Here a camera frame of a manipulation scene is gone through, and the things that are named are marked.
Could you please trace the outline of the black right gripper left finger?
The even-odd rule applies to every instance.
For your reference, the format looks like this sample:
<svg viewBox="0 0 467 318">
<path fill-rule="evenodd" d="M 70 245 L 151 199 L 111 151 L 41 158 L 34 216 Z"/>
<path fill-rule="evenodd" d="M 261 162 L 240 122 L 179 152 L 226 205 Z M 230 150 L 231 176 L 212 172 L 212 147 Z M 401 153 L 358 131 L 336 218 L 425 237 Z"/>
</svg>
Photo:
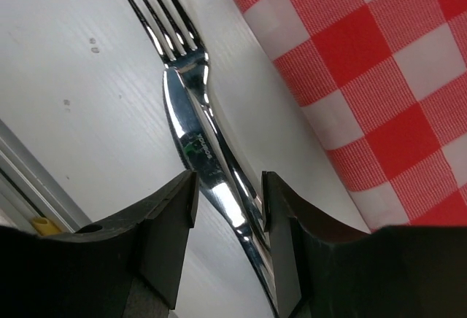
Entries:
<svg viewBox="0 0 467 318">
<path fill-rule="evenodd" d="M 167 317 L 176 306 L 198 175 L 74 233 L 1 228 L 3 317 Z"/>
</svg>

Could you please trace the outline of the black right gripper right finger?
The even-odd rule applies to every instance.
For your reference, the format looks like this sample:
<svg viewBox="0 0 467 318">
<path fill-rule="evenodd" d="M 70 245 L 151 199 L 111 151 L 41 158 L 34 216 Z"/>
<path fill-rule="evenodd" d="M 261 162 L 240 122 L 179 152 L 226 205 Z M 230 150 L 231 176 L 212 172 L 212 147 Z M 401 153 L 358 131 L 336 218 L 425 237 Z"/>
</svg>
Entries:
<svg viewBox="0 0 467 318">
<path fill-rule="evenodd" d="M 364 233 L 262 175 L 280 317 L 464 317 L 466 229 Z"/>
</svg>

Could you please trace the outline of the silver table knife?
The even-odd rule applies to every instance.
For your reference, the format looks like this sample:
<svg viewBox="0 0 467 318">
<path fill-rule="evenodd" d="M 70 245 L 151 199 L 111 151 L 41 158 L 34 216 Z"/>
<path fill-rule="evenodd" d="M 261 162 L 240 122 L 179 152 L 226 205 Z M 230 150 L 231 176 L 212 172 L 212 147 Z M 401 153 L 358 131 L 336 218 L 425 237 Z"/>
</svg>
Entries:
<svg viewBox="0 0 467 318">
<path fill-rule="evenodd" d="M 207 130 L 201 124 L 178 71 L 163 73 L 163 102 L 174 144 L 188 169 L 199 178 L 199 190 L 231 227 L 253 267 L 269 301 L 272 314 L 278 317 L 277 298 L 270 247 L 262 232 L 260 211 L 251 207 L 254 201 L 245 183 L 236 186 L 233 175 L 216 156 Z"/>
</svg>

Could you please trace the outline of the red white checkered cloth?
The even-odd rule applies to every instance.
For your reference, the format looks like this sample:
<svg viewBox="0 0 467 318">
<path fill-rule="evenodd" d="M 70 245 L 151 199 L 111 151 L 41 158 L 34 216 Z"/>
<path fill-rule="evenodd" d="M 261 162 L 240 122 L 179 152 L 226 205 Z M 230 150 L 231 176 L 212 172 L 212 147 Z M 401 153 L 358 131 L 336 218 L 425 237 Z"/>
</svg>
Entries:
<svg viewBox="0 0 467 318">
<path fill-rule="evenodd" d="M 466 0 L 234 0 L 368 228 L 466 224 Z"/>
</svg>

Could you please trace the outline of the silver fork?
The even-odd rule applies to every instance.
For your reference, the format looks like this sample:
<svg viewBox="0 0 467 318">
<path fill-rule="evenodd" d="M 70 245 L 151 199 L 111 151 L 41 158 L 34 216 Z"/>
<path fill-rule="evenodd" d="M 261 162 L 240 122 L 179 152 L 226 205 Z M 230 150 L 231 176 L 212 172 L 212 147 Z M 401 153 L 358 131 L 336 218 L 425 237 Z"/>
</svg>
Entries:
<svg viewBox="0 0 467 318">
<path fill-rule="evenodd" d="M 156 49 L 164 71 L 173 68 L 180 74 L 188 91 L 191 103 L 207 135 L 216 156 L 231 175 L 236 186 L 245 183 L 254 200 L 251 207 L 260 211 L 258 223 L 263 231 L 262 200 L 247 177 L 241 163 L 225 138 L 213 108 L 213 97 L 208 91 L 210 60 L 208 51 L 193 21 L 180 3 L 180 0 L 127 0 L 144 32 Z"/>
</svg>

